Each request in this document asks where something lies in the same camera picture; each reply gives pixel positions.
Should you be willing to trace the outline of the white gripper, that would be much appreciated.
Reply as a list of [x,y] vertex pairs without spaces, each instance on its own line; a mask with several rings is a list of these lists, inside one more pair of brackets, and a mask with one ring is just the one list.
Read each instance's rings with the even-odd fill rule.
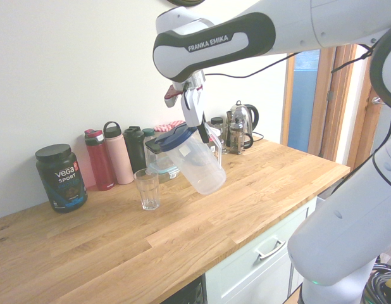
[[208,143],[209,135],[204,122],[202,122],[202,116],[206,105],[206,94],[203,86],[183,92],[181,104],[186,124],[189,127],[197,127],[202,142]]

